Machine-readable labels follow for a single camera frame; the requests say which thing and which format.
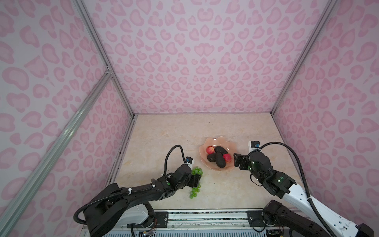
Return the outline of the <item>green grape bunch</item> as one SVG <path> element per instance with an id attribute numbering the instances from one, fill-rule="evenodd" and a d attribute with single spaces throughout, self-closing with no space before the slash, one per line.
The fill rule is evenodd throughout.
<path id="1" fill-rule="evenodd" d="M 190 178 L 190 181 L 189 181 L 189 184 L 188 184 L 188 186 L 191 188 L 190 196 L 189 196 L 190 199 L 193 199 L 193 198 L 197 197 L 197 194 L 200 192 L 200 188 L 201 188 L 201 183 L 199 184 L 199 186 L 197 188 L 193 188 L 192 187 L 193 186 L 192 176 L 195 175 L 195 174 L 200 174 L 202 176 L 203 175 L 202 169 L 196 167 L 191 172 L 191 178 Z"/>

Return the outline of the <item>red apple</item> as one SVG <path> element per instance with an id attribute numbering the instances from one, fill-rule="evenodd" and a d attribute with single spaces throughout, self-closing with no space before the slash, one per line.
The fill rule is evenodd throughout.
<path id="1" fill-rule="evenodd" d="M 227 164 L 231 163 L 233 161 L 232 156 L 228 153 L 223 155 L 223 158 Z"/>
<path id="2" fill-rule="evenodd" d="M 213 146 L 208 146 L 207 148 L 206 148 L 206 153 L 207 154 L 214 154 L 215 153 L 215 148 L 213 147 Z"/>

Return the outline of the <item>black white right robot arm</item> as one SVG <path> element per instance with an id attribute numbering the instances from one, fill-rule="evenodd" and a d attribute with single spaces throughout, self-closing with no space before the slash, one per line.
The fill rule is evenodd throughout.
<path id="1" fill-rule="evenodd" d="M 306 192 L 305 186 L 299 185 L 284 172 L 275 170 L 264 153 L 258 150 L 247 155 L 235 153 L 234 160 L 235 167 L 249 171 L 271 195 L 285 200 L 306 215 L 302 217 L 280 202 L 271 200 L 262 211 L 266 225 L 278 224 L 308 237 L 374 236 L 372 228 L 347 220 Z"/>

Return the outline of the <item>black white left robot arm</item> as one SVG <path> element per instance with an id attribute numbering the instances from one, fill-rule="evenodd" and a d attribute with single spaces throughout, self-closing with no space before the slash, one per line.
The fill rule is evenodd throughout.
<path id="1" fill-rule="evenodd" d="M 151 201 L 169 198 L 186 186 L 197 188 L 201 177 L 199 173 L 192 174 L 192 169 L 184 164 L 174 173 L 152 179 L 150 184 L 130 188 L 110 184 L 89 203 L 80 207 L 73 220 L 86 225 L 91 237 L 102 237 L 116 226 L 126 211 L 140 205 L 143 207 L 141 212 L 147 216 L 141 219 L 134 211 L 129 215 L 129 223 L 149 227 L 155 218 Z"/>

